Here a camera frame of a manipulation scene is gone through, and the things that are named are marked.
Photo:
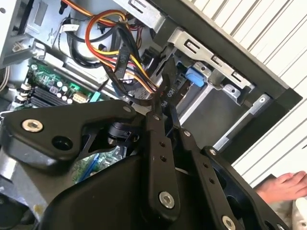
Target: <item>black mount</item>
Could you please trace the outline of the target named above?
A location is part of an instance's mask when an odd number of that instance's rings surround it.
[[[159,103],[146,116],[119,100],[7,114],[5,152],[44,173],[62,174],[75,160],[115,145],[131,149],[59,194],[40,229],[288,229],[217,150],[197,147],[173,106],[165,118]],[[27,119],[43,129],[24,130]]]

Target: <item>motherboard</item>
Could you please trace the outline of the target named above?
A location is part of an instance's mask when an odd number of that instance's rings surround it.
[[[42,108],[87,103],[94,92],[72,82],[52,67],[32,59],[25,82],[18,90],[15,102],[23,107]]]

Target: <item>green circuit board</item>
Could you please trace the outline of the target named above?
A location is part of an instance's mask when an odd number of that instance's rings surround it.
[[[93,95],[91,91],[69,81],[51,67],[34,59],[30,61],[27,79],[32,86],[38,86],[54,95],[60,93],[61,96],[66,97],[66,100],[73,99],[74,102],[88,102]]]

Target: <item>yellow wire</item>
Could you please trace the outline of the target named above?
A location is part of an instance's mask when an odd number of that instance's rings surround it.
[[[82,13],[82,14],[84,14],[84,15],[86,15],[86,16],[89,16],[89,17],[92,17],[92,16],[93,16],[93,14],[90,13],[89,11],[87,11],[85,8],[83,8],[83,7],[79,6],[79,5],[77,5],[76,3],[74,3],[74,2],[72,2],[72,1],[70,1],[70,0],[62,0],[62,1],[65,2],[66,4],[70,5],[72,8],[74,8],[75,10],[79,11],[80,13]],[[120,12],[113,12],[112,14],[117,14],[117,15],[119,15],[119,16],[122,18],[122,20],[124,20],[124,21],[126,20],[126,15],[123,14],[123,13],[120,13]],[[101,19],[99,19],[99,20],[104,21],[104,22],[107,22],[107,23],[112,23],[112,24],[114,23],[113,21],[108,20],[108,19],[103,19],[103,18],[101,18]]]
[[[149,80],[149,82],[150,82],[151,84],[153,84],[155,87],[158,88],[158,86],[156,86],[156,84],[154,84],[154,83],[152,82],[152,80],[148,77],[148,75],[147,75],[147,73],[145,72],[145,70],[143,70],[141,64],[137,61],[137,59],[136,59],[132,54],[130,54],[130,58],[131,58],[132,61],[138,66],[138,68],[140,69],[140,71],[145,75],[145,77]]]
[[[107,17],[107,16],[110,16],[110,15],[113,15],[114,13],[107,13],[107,14],[105,14],[103,17]],[[92,44],[91,44],[91,46],[93,47],[93,49],[95,50],[95,52],[97,52],[97,53],[100,53],[100,54],[102,54],[102,55],[117,55],[118,53],[119,53],[119,51],[113,51],[113,52],[104,52],[104,51],[101,51],[101,50],[99,50],[99,49],[96,49]],[[114,67],[112,66],[112,65],[110,65],[109,63],[107,63],[107,62],[105,62],[104,60],[102,60],[97,54],[95,54],[94,52],[93,52],[93,54],[95,55],[95,57],[99,60],[99,61],[101,61],[102,63],[104,63],[105,65],[107,65],[107,66],[109,66],[109,67],[111,67],[113,70],[114,70]],[[140,63],[137,61],[137,59],[133,56],[133,55],[131,55],[130,56],[130,58],[135,62],[135,64],[138,66],[138,68],[140,68],[140,70],[142,71],[142,73],[147,77],[147,79],[153,84],[153,85],[155,85],[151,80],[150,80],[150,78],[148,77],[148,75],[146,74],[146,72],[143,70],[143,68],[142,68],[142,66],[140,65]],[[130,74],[130,75],[132,75],[149,93],[153,93],[153,91],[138,77],[138,76],[136,76],[136,75],[134,75],[134,74]]]

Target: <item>hand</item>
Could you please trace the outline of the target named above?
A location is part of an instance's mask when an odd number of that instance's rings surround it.
[[[286,173],[278,178],[269,179],[256,192],[266,203],[296,200],[307,196],[306,172]]]

